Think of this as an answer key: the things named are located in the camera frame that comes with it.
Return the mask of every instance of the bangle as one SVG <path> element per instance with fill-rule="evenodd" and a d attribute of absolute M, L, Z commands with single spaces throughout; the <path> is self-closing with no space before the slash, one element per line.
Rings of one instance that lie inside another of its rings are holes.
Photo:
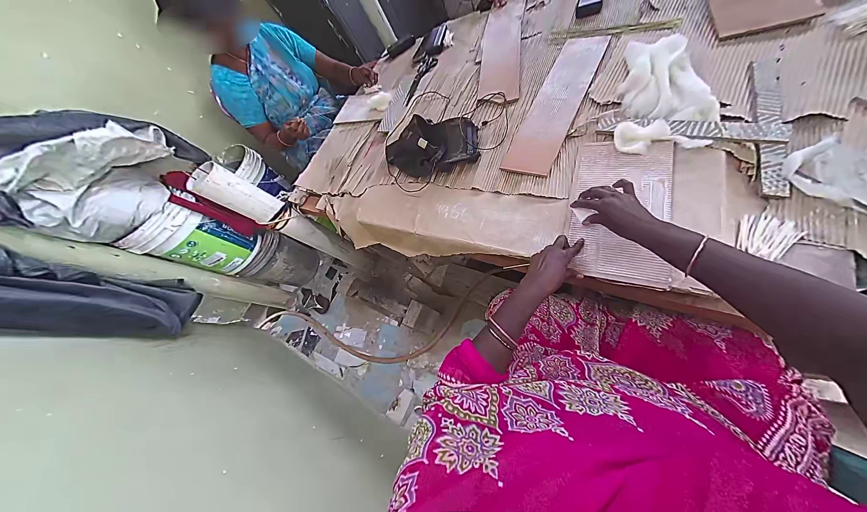
<path fill-rule="evenodd" d="M 281 130 L 278 130 L 275 132 L 275 138 L 276 138 L 276 140 L 279 141 L 279 144 L 281 144 L 285 147 L 294 147 L 293 144 L 289 144 L 288 142 L 285 142 L 284 140 L 281 139 Z"/>
<path fill-rule="evenodd" d="M 516 340 L 511 338 L 510 335 L 503 330 L 503 327 L 500 327 L 500 324 L 497 323 L 493 317 L 487 319 L 487 325 L 491 334 L 494 334 L 496 338 L 500 340 L 500 343 L 503 343 L 509 350 L 515 350 L 518 347 Z M 494 329 L 500 332 L 500 335 L 497 335 L 496 332 L 494 332 Z"/>
<path fill-rule="evenodd" d="M 683 273 L 684 277 L 690 277 L 690 273 L 693 272 L 693 266 L 696 264 L 696 259 L 700 257 L 700 252 L 702 252 L 702 249 L 706 246 L 707 241 L 709 241 L 709 235 L 702 237 L 700 246 L 696 248 L 696 252 L 693 252 L 693 257 L 690 259 L 690 264 L 687 265 L 687 271 Z"/>
<path fill-rule="evenodd" d="M 487 330 L 490 331 L 490 332 L 491 332 L 491 335 L 494 336 L 494 337 L 496 338 L 496 341 L 500 342 L 500 344 L 502 344 L 503 346 L 507 347 L 507 350 L 508 350 L 508 351 L 510 351 L 510 352 L 514 352 L 514 351 L 516 350 L 516 347 L 514 347 L 514 346 L 510 345 L 509 343 L 505 342 L 504 339 L 501 338 L 500 335 L 497 334 L 497 333 L 494 331 L 494 328 L 491 327 L 489 323 L 487 324 Z"/>

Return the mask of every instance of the red cloth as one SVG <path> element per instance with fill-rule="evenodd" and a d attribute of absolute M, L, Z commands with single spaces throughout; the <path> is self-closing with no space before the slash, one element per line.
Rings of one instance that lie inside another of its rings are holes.
<path fill-rule="evenodd" d="M 508 375 L 468 340 L 446 356 L 390 510 L 859 509 L 824 486 L 833 429 L 801 381 L 750 332 L 553 296 Z"/>

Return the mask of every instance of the finger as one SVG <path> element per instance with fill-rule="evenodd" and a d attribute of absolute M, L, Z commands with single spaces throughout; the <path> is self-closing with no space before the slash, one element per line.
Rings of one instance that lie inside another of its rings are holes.
<path fill-rule="evenodd" d="M 633 188 L 633 184 L 629 180 L 618 180 L 617 183 L 614 183 L 614 188 L 623 189 L 623 193 L 633 197 L 636 195 L 636 189 Z"/>
<path fill-rule="evenodd" d="M 580 200 L 602 200 L 609 198 L 613 195 L 619 194 L 620 192 L 615 191 L 610 187 L 592 187 L 585 192 L 579 194 Z"/>
<path fill-rule="evenodd" d="M 582 221 L 583 226 L 589 226 L 591 224 L 600 224 L 604 226 L 604 219 L 601 217 L 600 213 L 593 213 Z"/>
<path fill-rule="evenodd" d="M 569 247 L 569 242 L 566 241 L 565 235 L 560 235 L 560 236 L 556 237 L 556 239 L 553 241 L 553 244 L 551 244 L 551 245 L 557 249 L 562 250 L 562 249 L 566 249 L 567 247 Z"/>
<path fill-rule="evenodd" d="M 584 238 L 580 238 L 576 240 L 576 243 L 573 244 L 569 249 L 564 249 L 564 253 L 566 256 L 572 260 L 576 257 L 576 254 L 582 251 L 582 248 L 586 246 L 586 240 Z"/>
<path fill-rule="evenodd" d="M 601 205 L 601 200 L 576 200 L 569 205 L 570 208 L 588 208 L 589 210 L 598 210 Z"/>

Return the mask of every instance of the cable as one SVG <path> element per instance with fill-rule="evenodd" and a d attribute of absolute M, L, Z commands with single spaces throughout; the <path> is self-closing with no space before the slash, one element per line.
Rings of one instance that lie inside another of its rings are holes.
<path fill-rule="evenodd" d="M 440 332 L 438 332 L 436 334 L 436 336 L 433 338 L 433 340 L 431 340 L 430 343 L 427 343 L 423 347 L 421 347 L 417 350 L 413 350 L 412 352 L 405 354 L 405 355 L 397 355 L 395 357 L 379 357 L 376 355 L 369 355 L 369 354 L 365 354 L 363 352 L 359 352 L 359 351 L 355 350 L 354 347 L 339 341 L 339 339 L 336 338 L 335 336 L 333 336 L 332 333 L 329 332 L 329 330 L 327 330 L 321 323 L 314 320 L 311 316 L 304 314 L 300 311 L 279 311 L 277 313 L 271 314 L 270 316 L 266 317 L 266 320 L 263 320 L 262 322 L 259 323 L 259 325 L 257 326 L 257 329 L 259 329 L 259 330 L 264 329 L 267 324 L 281 318 L 282 316 L 296 316 L 296 317 L 306 321 L 307 323 L 309 323 L 310 326 L 314 329 L 314 331 L 316 331 L 318 334 L 320 334 L 323 338 L 326 338 L 327 340 L 329 340 L 330 343 L 338 346 L 343 351 L 347 352 L 348 354 L 353 355 L 354 357 L 357 357 L 359 359 L 363 359 L 364 361 L 369 361 L 371 363 L 380 363 L 382 365 L 395 365 L 397 363 L 404 363 L 405 361 L 408 361 L 410 359 L 414 359 L 415 357 L 418 357 L 419 355 L 427 354 L 428 352 L 430 352 L 433 349 L 434 346 L 436 346 L 437 343 L 440 343 L 440 340 L 442 340 L 442 338 L 446 335 L 446 333 L 450 330 L 450 328 L 452 328 L 452 325 L 455 323 L 455 320 L 457 318 L 459 318 L 459 312 L 462 311 L 462 306 L 464 306 L 465 303 L 468 301 L 468 297 L 470 297 L 472 295 L 472 292 L 477 290 L 478 286 L 480 286 L 481 283 L 483 283 L 488 277 L 490 277 L 494 274 L 499 274 L 501 272 L 511 270 L 511 269 L 517 269 L 520 267 L 525 267 L 527 265 L 528 265 L 528 263 L 523 263 L 521 265 L 513 265 L 510 267 L 500 267 L 500 268 L 496 268 L 492 271 L 485 273 L 485 275 L 481 276 L 481 279 L 479 279 L 477 281 L 477 283 L 475 283 L 471 288 L 468 289 L 468 292 L 465 292 L 465 295 L 462 296 L 462 299 L 459 301 L 459 304 L 457 304 L 455 306 L 455 311 L 452 312 L 452 316 L 449 317 L 449 322 L 447 322 L 445 327 L 442 330 L 440 330 Z"/>

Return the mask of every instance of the white cotton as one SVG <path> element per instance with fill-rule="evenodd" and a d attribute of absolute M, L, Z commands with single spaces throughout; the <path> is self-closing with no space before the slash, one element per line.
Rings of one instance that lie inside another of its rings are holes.
<path fill-rule="evenodd" d="M 647 155 L 652 140 L 670 137 L 670 127 L 664 119 L 659 119 L 645 128 L 634 122 L 620 123 L 614 129 L 614 147 L 621 153 Z"/>
<path fill-rule="evenodd" d="M 385 111 L 393 101 L 393 95 L 388 92 L 378 92 L 370 99 L 368 105 L 371 109 Z"/>
<path fill-rule="evenodd" d="M 652 44 L 632 41 L 623 55 L 629 75 L 618 92 L 627 116 L 721 121 L 719 101 L 693 70 L 683 35 L 663 37 Z"/>
<path fill-rule="evenodd" d="M 632 121 L 625 121 L 614 129 L 614 147 L 621 153 L 647 155 L 653 140 L 673 140 L 687 149 L 712 144 L 711 140 L 671 135 L 670 126 L 664 119 L 657 119 L 645 128 Z"/>

